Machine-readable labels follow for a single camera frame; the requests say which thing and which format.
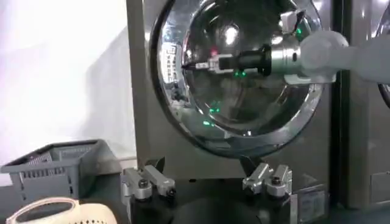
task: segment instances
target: white wall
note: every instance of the white wall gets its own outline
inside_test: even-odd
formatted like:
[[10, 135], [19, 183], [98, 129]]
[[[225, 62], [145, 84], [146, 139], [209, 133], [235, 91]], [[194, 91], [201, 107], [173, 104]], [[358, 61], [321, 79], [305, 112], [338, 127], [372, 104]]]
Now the white wall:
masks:
[[135, 156], [126, 19], [125, 0], [0, 1], [0, 165], [89, 138]]

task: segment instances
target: metal clamp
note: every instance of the metal clamp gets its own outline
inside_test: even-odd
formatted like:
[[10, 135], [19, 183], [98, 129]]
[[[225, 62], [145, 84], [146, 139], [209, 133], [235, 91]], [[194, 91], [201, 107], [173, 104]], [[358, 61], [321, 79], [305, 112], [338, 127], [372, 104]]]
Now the metal clamp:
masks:
[[243, 190], [250, 189], [254, 194], [259, 194], [263, 181], [271, 176], [273, 170], [266, 163], [260, 163], [250, 177], [243, 179]]
[[133, 196], [138, 200], [145, 200], [152, 196], [152, 185], [145, 180], [134, 168], [124, 169], [121, 174], [122, 202], [127, 203]]
[[289, 170], [288, 166], [278, 166], [275, 173], [265, 181], [267, 193], [278, 198], [283, 197], [285, 194], [291, 194], [292, 174], [293, 172]]
[[145, 179], [147, 180], [150, 180], [154, 185], [156, 185], [157, 191], [161, 196], [175, 197], [175, 181], [166, 178], [154, 166], [145, 166], [143, 169], [143, 177], [145, 177]]

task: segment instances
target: white handle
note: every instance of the white handle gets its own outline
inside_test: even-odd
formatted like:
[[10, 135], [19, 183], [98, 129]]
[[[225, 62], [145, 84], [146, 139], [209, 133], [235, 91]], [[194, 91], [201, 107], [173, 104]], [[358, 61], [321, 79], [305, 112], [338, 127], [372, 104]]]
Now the white handle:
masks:
[[29, 205], [26, 205], [25, 207], [21, 208], [19, 211], [15, 212], [11, 217], [7, 218], [6, 224], [17, 224], [18, 222], [16, 219], [21, 216], [22, 214], [31, 211], [39, 206], [43, 206], [50, 203], [69, 203], [71, 204], [71, 208], [64, 212], [70, 212], [73, 209], [80, 206], [79, 201], [73, 200], [72, 198], [65, 198], [65, 197], [51, 197], [51, 198], [45, 198], [39, 201], [35, 201]]

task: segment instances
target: metal bracket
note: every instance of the metal bracket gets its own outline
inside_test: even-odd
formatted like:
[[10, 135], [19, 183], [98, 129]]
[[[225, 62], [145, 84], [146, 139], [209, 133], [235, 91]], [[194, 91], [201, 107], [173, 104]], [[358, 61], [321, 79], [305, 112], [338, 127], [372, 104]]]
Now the metal bracket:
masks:
[[134, 168], [124, 169], [121, 174], [122, 202], [127, 203], [129, 197], [145, 200], [152, 196], [152, 185]]
[[260, 163], [250, 177], [243, 179], [243, 190], [250, 189], [254, 194], [259, 194], [263, 187], [263, 181], [271, 176], [273, 170], [266, 163]]
[[280, 165], [275, 173], [268, 178], [265, 183], [267, 193], [274, 197], [283, 197], [285, 194], [291, 195], [293, 186], [293, 172], [286, 165]]
[[175, 181], [169, 178], [166, 178], [162, 173], [160, 173], [154, 166], [148, 165], [143, 169], [143, 177], [151, 181], [156, 185], [158, 193], [164, 197], [175, 197], [176, 195], [176, 186]]
[[305, 11], [290, 11], [280, 14], [282, 34], [294, 33], [304, 17]]

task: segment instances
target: bolt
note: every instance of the bolt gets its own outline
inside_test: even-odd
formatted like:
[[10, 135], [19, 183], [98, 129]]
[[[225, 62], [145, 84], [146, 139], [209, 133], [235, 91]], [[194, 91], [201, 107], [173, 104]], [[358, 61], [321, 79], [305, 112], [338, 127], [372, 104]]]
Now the bolt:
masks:
[[138, 187], [140, 187], [140, 188], [147, 188], [148, 185], [149, 185], [149, 182], [148, 182], [148, 180], [145, 180], [145, 179], [142, 179], [138, 182]]
[[167, 190], [166, 196], [169, 198], [174, 198], [176, 196], [176, 190], [174, 188]]
[[271, 183], [272, 185], [276, 185], [276, 186], [282, 185], [282, 181], [280, 180], [279, 177], [272, 177]]

